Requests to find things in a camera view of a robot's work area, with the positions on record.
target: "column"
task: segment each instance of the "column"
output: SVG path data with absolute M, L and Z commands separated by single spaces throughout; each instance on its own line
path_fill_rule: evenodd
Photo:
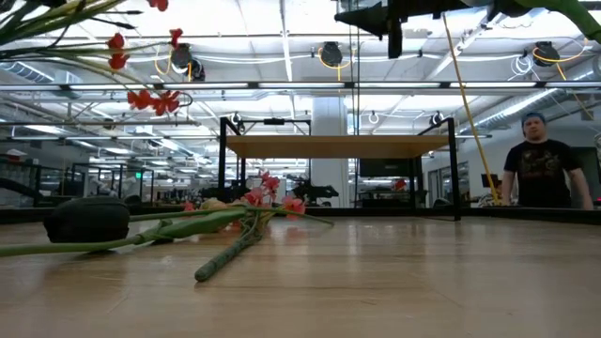
M 313 98 L 311 116 L 312 135 L 347 135 L 347 108 L 344 98 Z M 311 160 L 311 180 L 314 186 L 333 186 L 339 197 L 322 198 L 318 202 L 330 202 L 332 207 L 349 207 L 348 159 Z

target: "wooden shelf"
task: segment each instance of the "wooden shelf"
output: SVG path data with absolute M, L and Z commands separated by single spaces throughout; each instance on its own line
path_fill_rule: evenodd
M 227 136 L 246 159 L 408 159 L 448 144 L 442 136 Z

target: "black t-shirt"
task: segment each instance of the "black t-shirt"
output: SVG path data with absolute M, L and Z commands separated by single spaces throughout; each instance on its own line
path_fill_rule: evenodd
M 570 146 L 554 140 L 523 142 L 509 151 L 505 161 L 505 171 L 517 173 L 518 203 L 523 207 L 571 207 L 563 170 L 579 167 Z

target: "wooden table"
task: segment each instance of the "wooden table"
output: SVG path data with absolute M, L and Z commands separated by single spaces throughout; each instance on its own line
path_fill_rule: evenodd
M 207 284 L 195 270 L 233 237 L 0 258 L 2 336 L 599 336 L 601 227 L 335 220 L 277 219 Z M 44 241 L 40 224 L 0 226 L 2 243 Z

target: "black equipment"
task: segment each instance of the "black equipment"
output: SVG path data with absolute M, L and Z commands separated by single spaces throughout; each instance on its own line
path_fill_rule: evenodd
M 171 62 L 179 69 L 191 67 L 190 73 L 193 82 L 204 82 L 207 78 L 205 66 L 193 58 L 188 43 L 180 43 L 171 54 Z
M 416 177 L 422 172 L 422 161 L 411 159 L 359 159 L 360 177 Z
M 44 220 L 52 243 L 90 243 L 123 239 L 130 211 L 115 197 L 87 197 L 56 207 Z
M 483 24 L 492 21 L 499 13 L 515 18 L 531 10 L 514 0 L 389 0 L 387 7 L 379 2 L 370 8 L 338 13 L 334 19 L 357 26 L 380 40 L 388 35 L 388 57 L 395 59 L 403 53 L 401 23 L 406 23 L 409 17 L 432 14 L 433 19 L 437 20 L 445 11 L 484 6 L 487 7 L 488 13 Z
M 302 201 L 307 201 L 307 207 L 331 207 L 330 202 L 324 202 L 320 206 L 317 203 L 317 198 L 333 198 L 340 195 L 333 186 L 317 187 L 311 185 L 311 181 L 308 179 L 299 180 L 292 193 Z

